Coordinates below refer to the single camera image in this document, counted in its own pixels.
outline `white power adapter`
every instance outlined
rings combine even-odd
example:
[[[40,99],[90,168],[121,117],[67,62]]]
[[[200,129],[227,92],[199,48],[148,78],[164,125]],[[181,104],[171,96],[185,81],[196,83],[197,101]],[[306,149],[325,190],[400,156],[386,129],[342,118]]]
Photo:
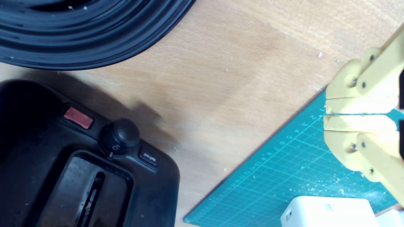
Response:
[[[366,199],[299,196],[281,216],[282,227],[379,227]]]

